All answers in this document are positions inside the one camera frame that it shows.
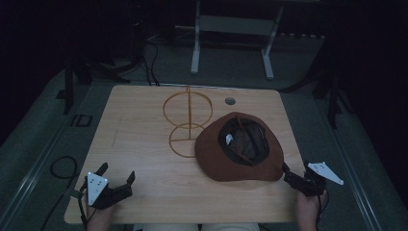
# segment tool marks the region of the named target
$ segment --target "wooden table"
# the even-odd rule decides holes
[[[116,86],[106,105],[84,163],[78,190],[89,171],[105,162],[104,177],[110,187],[123,185],[132,170],[136,180],[133,196],[117,204],[114,223],[219,223],[285,222],[294,220],[295,190],[283,177],[277,182],[216,182],[208,178],[194,158],[176,155],[169,145],[175,128],[167,121],[163,106],[186,87]],[[302,174],[304,166],[280,95],[275,90],[191,88],[191,120],[208,123],[230,112],[252,114],[262,119],[280,141],[285,162]],[[227,97],[235,105],[225,103]],[[189,97],[178,95],[166,103],[166,116],[175,124],[189,121]],[[173,138],[183,138],[189,129],[176,129]],[[191,135],[200,129],[192,129]],[[194,141],[174,142],[184,155],[193,155]],[[67,223],[81,223],[76,199],[65,212]]]

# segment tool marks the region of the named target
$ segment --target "table leg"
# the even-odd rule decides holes
[[[195,39],[194,50],[192,51],[191,74],[198,73],[199,61],[200,61],[200,0],[197,0],[195,6]]]
[[[265,73],[267,75],[267,79],[269,80],[272,80],[274,78],[272,66],[270,64],[269,52],[272,47],[273,41],[275,40],[276,31],[278,30],[278,26],[279,26],[280,19],[282,17],[283,10],[284,10],[284,7],[279,8],[278,14],[275,18],[272,30],[270,32],[268,45],[262,49],[262,59],[264,61]]]

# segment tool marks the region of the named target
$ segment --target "metal frame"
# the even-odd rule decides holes
[[[278,14],[274,20],[201,15],[200,0],[196,0],[195,38],[194,48],[192,51],[191,74],[198,73],[200,61],[200,31],[202,30],[269,36],[268,44],[262,49],[261,53],[267,79],[274,79],[269,53],[276,37],[276,31],[278,29],[283,10],[284,7],[279,8]]]

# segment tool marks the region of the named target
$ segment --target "person's hand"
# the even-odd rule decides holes
[[[327,191],[320,196],[323,203]],[[319,215],[319,199],[317,196],[306,197],[302,192],[297,192],[296,216],[297,224],[301,231],[316,231],[316,220]]]
[[[88,231],[108,231],[111,226],[112,214],[114,213],[115,205],[104,210],[97,210],[92,207],[87,208]]]

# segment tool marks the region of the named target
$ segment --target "round hole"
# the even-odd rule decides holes
[[[225,98],[225,103],[228,105],[234,105],[236,103],[235,98],[227,97]]]

